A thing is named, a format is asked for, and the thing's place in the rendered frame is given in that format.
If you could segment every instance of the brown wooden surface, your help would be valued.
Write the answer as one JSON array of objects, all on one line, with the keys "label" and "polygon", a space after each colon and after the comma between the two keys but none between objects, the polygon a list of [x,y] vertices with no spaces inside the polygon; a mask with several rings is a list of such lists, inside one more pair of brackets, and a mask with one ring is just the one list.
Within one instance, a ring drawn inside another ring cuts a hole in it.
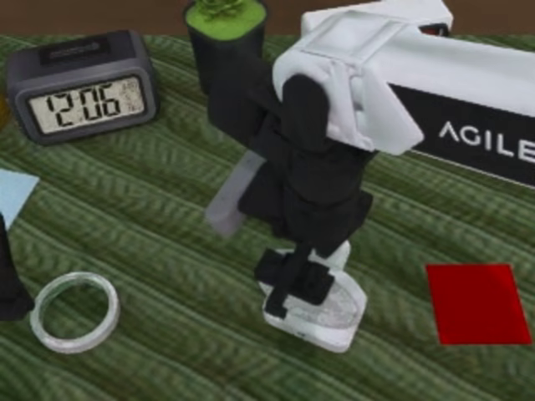
[{"label": "brown wooden surface", "polygon": [[[269,34],[297,34],[308,10],[359,0],[266,0]],[[535,33],[533,0],[446,0],[455,33]],[[132,28],[147,34],[184,34],[181,10],[186,0],[1,0],[2,34],[99,33]]]}]

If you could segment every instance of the clock digit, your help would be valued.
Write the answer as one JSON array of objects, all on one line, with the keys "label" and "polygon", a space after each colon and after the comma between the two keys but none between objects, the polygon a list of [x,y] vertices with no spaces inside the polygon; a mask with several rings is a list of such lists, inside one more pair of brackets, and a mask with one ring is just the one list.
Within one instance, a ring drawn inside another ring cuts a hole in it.
[{"label": "clock digit", "polygon": [[120,114],[120,103],[117,99],[107,99],[105,90],[111,88],[111,84],[102,84],[99,86],[100,101],[106,117],[113,117]]},{"label": "clock digit", "polygon": [[69,112],[70,110],[73,109],[73,107],[74,107],[73,97],[70,95],[70,93],[55,94],[54,97],[56,99],[66,99],[67,100],[67,105],[65,107],[63,107],[62,109],[56,111],[56,108],[54,107],[54,102],[52,101],[52,96],[48,96],[47,97],[48,110],[51,113],[55,114],[56,122],[58,123],[58,125],[60,127],[69,127],[69,126],[73,125],[72,121],[64,121],[64,118],[62,116],[62,113],[67,113],[67,112]]},{"label": "clock digit", "polygon": [[[93,98],[94,102],[94,115],[91,115],[89,112],[89,108],[87,106],[87,99],[85,97],[86,94],[91,93],[91,97]],[[84,117],[88,121],[95,121],[96,119],[102,118],[102,109],[100,108],[99,103],[99,93],[97,92],[96,88],[86,88],[81,89],[79,91],[80,95],[80,101],[82,102],[82,107],[84,108]]]}]

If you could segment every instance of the white ring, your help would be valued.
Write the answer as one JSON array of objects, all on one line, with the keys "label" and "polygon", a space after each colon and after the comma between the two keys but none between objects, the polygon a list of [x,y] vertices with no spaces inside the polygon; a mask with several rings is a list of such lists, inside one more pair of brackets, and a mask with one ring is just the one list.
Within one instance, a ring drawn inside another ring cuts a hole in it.
[{"label": "white ring", "polygon": [[[43,313],[61,292],[78,284],[89,284],[104,290],[108,297],[108,312],[102,323],[92,332],[74,339],[55,338],[43,328]],[[120,305],[117,291],[111,283],[94,273],[74,272],[51,281],[37,296],[30,315],[33,333],[47,348],[57,353],[83,353],[100,345],[114,331],[119,321]]]}]

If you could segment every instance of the blue paper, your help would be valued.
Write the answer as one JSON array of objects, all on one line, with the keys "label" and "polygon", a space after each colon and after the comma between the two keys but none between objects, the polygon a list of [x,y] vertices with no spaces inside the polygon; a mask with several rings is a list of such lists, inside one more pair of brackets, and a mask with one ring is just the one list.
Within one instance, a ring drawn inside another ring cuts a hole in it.
[{"label": "blue paper", "polygon": [[0,213],[6,226],[13,224],[32,194],[39,178],[0,169]]}]

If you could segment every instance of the green succulent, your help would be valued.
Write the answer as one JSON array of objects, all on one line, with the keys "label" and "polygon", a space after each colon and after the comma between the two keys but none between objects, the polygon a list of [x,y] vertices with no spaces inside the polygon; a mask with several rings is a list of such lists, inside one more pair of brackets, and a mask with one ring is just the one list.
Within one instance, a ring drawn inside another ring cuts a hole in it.
[{"label": "green succulent", "polygon": [[196,0],[196,5],[208,18],[236,16],[243,10],[243,0]]}]

